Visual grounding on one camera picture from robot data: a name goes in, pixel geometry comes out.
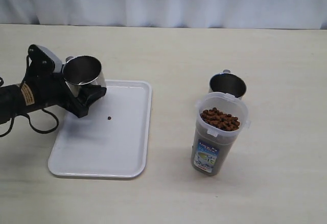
white backdrop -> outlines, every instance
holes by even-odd
[[[0,23],[327,29],[327,0],[0,0]]]

plastic container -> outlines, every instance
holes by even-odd
[[[205,123],[200,114],[206,109],[218,110],[239,118],[240,128],[224,131]],[[216,175],[223,165],[234,141],[245,126],[249,126],[248,109],[243,101],[231,94],[213,92],[198,103],[196,129],[194,135],[191,163],[196,170]]]

white tray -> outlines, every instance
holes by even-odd
[[[143,81],[106,83],[106,95],[90,107],[86,117],[66,114],[48,161],[52,174],[134,178],[143,172],[152,88]]]

food container label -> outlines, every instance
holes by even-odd
[[[199,140],[193,163],[200,169],[211,173],[218,157],[219,149]]]

metal cup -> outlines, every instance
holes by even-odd
[[[211,92],[231,94],[241,100],[246,92],[246,84],[241,78],[232,74],[230,70],[224,70],[211,77],[209,93]]]
[[[76,56],[66,58],[62,68],[63,77],[75,97],[84,85],[100,85],[106,87],[100,61],[92,56]]]

